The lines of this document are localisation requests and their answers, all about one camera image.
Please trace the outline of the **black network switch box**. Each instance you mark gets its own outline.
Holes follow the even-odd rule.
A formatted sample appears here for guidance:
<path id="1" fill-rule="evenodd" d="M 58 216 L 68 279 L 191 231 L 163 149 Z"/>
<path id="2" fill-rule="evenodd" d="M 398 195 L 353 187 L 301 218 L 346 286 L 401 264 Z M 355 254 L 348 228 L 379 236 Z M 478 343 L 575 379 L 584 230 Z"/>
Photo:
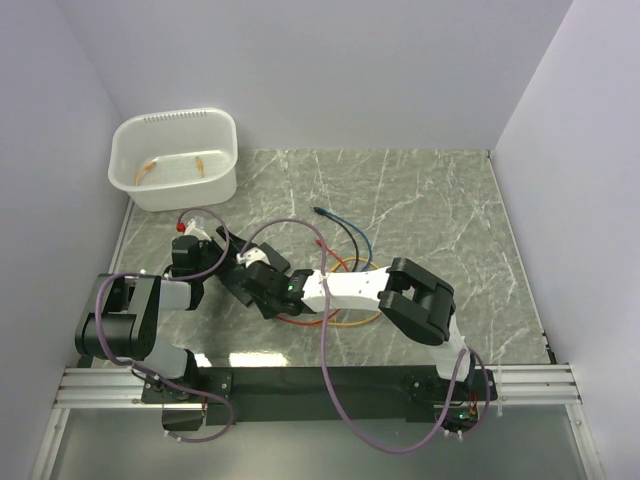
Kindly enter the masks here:
<path id="1" fill-rule="evenodd" d="M 265 260 L 253 261 L 249 266 L 241 264 L 237 255 L 246 241 L 230 233 L 230 246 L 222 264 L 215 270 L 214 276 L 245 307 L 253 304 L 254 297 L 264 292 L 267 281 L 284 275 L 291 264 L 268 243 L 249 244 L 249 249 L 257 248 L 266 255 Z"/>

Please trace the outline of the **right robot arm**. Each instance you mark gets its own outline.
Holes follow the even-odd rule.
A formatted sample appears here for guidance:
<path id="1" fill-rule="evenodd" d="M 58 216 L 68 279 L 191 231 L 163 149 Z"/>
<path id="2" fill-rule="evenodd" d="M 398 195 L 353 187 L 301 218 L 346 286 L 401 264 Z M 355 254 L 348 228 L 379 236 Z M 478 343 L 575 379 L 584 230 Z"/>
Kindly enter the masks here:
<path id="1" fill-rule="evenodd" d="M 445 395 L 461 399 L 475 386 L 475 361 L 457 325 L 453 287 L 407 258 L 370 271 L 299 269 L 287 274 L 253 248 L 230 262 L 222 284 L 265 319 L 324 310 L 381 313 L 427 348 Z"/>

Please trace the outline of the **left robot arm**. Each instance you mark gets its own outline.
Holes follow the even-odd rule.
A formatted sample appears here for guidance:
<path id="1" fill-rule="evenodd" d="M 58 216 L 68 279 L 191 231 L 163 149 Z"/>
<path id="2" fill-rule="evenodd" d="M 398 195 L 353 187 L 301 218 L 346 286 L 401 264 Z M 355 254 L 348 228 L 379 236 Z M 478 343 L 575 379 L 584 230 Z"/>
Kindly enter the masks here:
<path id="1" fill-rule="evenodd" d="M 159 337 L 157 330 L 160 312 L 196 310 L 205 281 L 223 280 L 236 266 L 239 238 L 224 226 L 216 232 L 222 245 L 196 227 L 185 227 L 172 241 L 171 264 L 162 276 L 99 275 L 76 327 L 77 352 L 142 372 L 152 389 L 177 402 L 209 401 L 195 354 Z"/>

